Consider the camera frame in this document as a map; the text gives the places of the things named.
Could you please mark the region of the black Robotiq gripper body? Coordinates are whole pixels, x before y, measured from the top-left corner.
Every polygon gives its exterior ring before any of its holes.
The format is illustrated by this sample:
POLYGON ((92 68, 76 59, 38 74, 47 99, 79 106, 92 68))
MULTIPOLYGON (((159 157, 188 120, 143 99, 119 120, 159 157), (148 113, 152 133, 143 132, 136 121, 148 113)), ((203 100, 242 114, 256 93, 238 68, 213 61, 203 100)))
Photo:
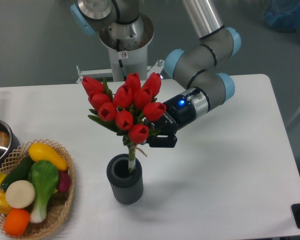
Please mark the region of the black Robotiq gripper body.
POLYGON ((197 109, 193 101, 194 95, 179 94, 163 104, 164 114, 156 121, 146 120, 150 129, 160 130, 159 135, 168 136, 187 126, 197 118, 197 109))

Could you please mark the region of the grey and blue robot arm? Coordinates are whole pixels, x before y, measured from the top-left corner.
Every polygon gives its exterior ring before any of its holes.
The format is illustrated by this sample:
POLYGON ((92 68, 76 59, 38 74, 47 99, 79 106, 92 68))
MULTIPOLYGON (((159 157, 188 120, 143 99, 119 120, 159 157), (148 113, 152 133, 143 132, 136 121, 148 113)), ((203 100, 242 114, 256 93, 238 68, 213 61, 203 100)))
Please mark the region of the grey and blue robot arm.
MULTIPOLYGON (((225 103, 235 93, 232 78, 209 70, 233 56, 241 47, 240 35, 225 27, 211 0, 185 0, 183 6, 200 45, 191 52, 173 50, 157 65, 184 91, 166 101, 166 112, 149 127, 159 129, 146 143, 154 148, 172 148, 176 132, 225 103)), ((77 0, 73 18, 87 34, 98 34, 107 47, 113 80, 124 81, 129 73, 140 77, 148 71, 148 45, 154 36, 151 20, 140 12, 137 0, 77 0)))

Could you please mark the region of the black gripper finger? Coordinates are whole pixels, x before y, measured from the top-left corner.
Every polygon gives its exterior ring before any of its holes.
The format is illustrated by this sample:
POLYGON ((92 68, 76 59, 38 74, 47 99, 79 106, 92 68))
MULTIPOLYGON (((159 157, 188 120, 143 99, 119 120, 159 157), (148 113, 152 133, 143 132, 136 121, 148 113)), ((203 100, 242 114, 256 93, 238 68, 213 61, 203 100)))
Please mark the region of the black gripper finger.
POLYGON ((169 135, 152 135, 140 145, 148 144, 151 148, 174 148, 177 141, 178 139, 174 133, 169 135))

